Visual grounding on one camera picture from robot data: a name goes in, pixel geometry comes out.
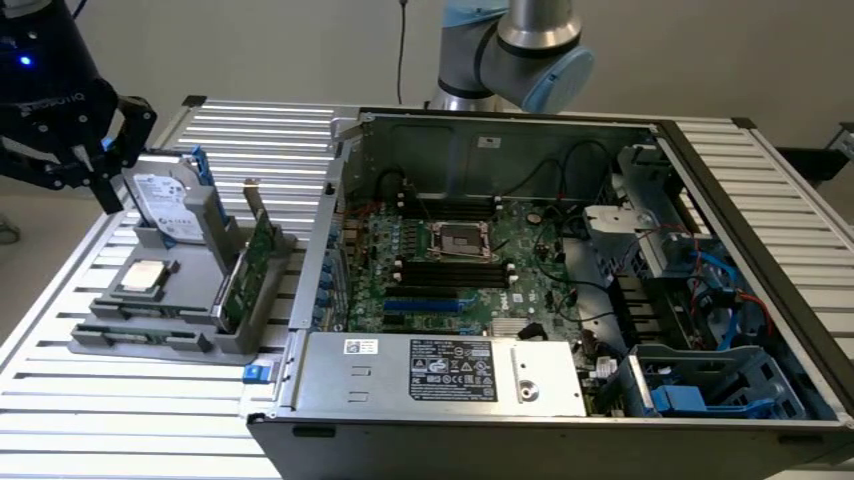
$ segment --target power supply label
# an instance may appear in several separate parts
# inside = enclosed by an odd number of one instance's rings
[[[409,396],[422,402],[497,402],[492,343],[409,340]]]

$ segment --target aluminum slat table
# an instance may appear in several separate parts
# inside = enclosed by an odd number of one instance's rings
[[[250,220],[242,179],[261,178],[270,217],[304,251],[333,158],[330,127],[352,111],[208,100],[183,108],[157,146],[204,146],[238,220]],[[854,358],[849,229],[757,132],[729,120],[673,120]],[[97,220],[0,347],[0,478],[277,479],[240,418],[270,399],[270,386],[242,385],[238,367],[82,356],[65,348],[135,244],[137,218],[127,211]],[[261,342],[269,360],[286,337],[300,265],[297,251]],[[835,475],[844,474],[815,471],[808,478]],[[797,471],[780,474],[799,478]]]

